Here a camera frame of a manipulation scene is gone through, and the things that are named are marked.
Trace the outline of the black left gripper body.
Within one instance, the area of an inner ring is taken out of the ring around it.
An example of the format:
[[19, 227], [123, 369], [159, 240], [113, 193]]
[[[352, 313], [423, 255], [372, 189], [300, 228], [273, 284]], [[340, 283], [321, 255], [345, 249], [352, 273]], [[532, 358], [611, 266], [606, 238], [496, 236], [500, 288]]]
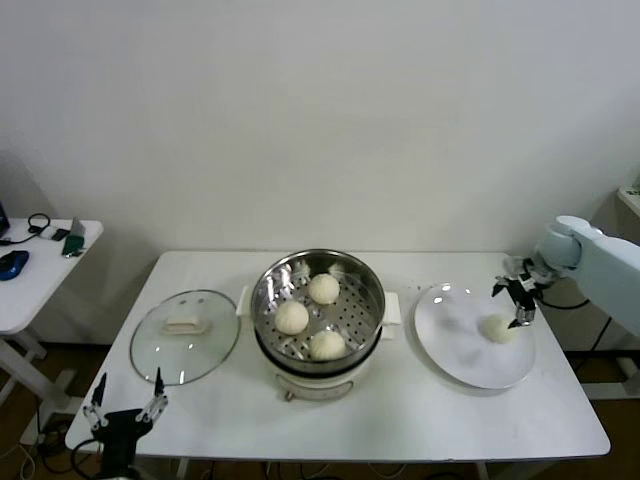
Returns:
[[101, 471], [133, 470], [137, 442], [151, 431], [151, 423], [143, 417], [140, 408], [105, 415], [107, 425], [99, 425], [93, 432], [93, 437], [103, 445]]

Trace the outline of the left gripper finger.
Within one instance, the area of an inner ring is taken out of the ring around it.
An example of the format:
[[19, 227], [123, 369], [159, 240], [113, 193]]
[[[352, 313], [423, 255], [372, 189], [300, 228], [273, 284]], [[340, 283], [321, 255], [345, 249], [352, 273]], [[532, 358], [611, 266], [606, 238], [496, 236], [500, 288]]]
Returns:
[[108, 426], [108, 420], [102, 411], [106, 380], [107, 374], [103, 373], [97, 387], [93, 390], [89, 404], [82, 407], [82, 413], [89, 422], [92, 431], [98, 431]]
[[161, 369], [157, 368], [153, 397], [138, 414], [138, 421], [153, 424], [163, 413], [167, 405], [168, 397], [165, 394], [165, 385], [161, 376]]

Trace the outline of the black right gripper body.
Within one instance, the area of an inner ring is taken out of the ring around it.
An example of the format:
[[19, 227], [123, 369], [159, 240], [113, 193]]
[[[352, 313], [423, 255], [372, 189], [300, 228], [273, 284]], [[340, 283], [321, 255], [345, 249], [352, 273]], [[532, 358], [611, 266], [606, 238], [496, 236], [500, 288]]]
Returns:
[[535, 309], [535, 296], [527, 291], [519, 280], [508, 279], [507, 291], [517, 308]]

